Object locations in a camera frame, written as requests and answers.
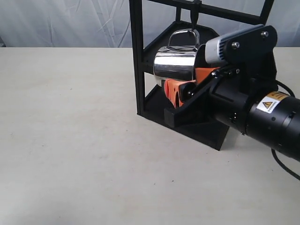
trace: black stand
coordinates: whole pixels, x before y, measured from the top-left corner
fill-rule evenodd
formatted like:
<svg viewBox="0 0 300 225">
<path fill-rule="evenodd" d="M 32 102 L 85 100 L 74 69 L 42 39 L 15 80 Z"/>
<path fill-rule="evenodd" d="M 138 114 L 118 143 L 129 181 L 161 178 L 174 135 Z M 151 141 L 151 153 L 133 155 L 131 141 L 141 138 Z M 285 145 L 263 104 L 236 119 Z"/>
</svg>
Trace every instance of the black stand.
<svg viewBox="0 0 300 225">
<path fill-rule="evenodd" d="M 132 47 L 135 68 L 137 114 L 167 127 L 164 122 L 164 109 L 172 108 L 173 106 L 171 102 L 169 102 L 169 100 L 165 97 L 163 91 L 159 86 L 155 86 L 153 90 L 147 96 L 145 96 L 144 73 L 146 72 L 153 74 L 153 61 L 159 48 L 162 46 L 166 46 L 170 35 L 176 30 L 180 29 L 197 29 L 201 33 L 200 44 L 204 44 L 208 40 L 217 37 L 218 34 L 213 29 L 197 25 L 199 13 L 214 15 L 217 17 L 253 25 L 266 24 L 274 0 L 265 0 L 260 16 L 204 5 L 200 0 L 150 1 L 176 7 L 176 16 L 175 21 L 147 47 L 144 48 L 142 0 L 129 0 Z M 181 21 L 181 9 L 190 10 L 191 22 Z M 191 45 L 194 43 L 194 40 L 189 40 L 189 36 L 186 36 L 185 38 L 185 43 L 191 43 Z M 176 42 L 179 42 L 178 39 L 174 39 L 173 41 L 175 45 Z M 172 129 L 199 142 L 202 142 L 214 149 L 220 150 L 224 138 L 227 134 L 228 128 L 228 126 L 218 121 L 212 120 L 205 123 L 193 124 Z"/>
</svg>

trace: table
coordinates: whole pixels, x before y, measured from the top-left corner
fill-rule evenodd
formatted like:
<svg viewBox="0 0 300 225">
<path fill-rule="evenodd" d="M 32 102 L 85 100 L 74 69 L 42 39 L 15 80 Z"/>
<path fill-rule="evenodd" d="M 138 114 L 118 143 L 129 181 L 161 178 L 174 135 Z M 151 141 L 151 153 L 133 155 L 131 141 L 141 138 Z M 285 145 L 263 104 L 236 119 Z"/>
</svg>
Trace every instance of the table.
<svg viewBox="0 0 300 225">
<path fill-rule="evenodd" d="M 275 57 L 300 96 L 300 49 Z M 268 147 L 137 116 L 134 83 L 131 49 L 0 48 L 0 224 L 299 224 L 300 182 Z"/>
</svg>

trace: metal mug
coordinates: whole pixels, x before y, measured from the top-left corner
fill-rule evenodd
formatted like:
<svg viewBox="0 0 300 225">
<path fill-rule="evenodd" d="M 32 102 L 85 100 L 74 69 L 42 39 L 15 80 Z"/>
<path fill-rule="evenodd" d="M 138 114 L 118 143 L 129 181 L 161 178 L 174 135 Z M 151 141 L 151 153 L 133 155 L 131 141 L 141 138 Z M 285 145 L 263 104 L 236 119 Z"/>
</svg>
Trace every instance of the metal mug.
<svg viewBox="0 0 300 225">
<path fill-rule="evenodd" d="M 173 37 L 183 33 L 193 34 L 195 45 L 171 46 Z M 161 80 L 167 78 L 179 81 L 195 79 L 195 62 L 199 48 L 200 35 L 197 30 L 184 29 L 174 32 L 168 45 L 160 48 L 154 59 L 153 73 L 158 85 L 161 86 Z"/>
</svg>

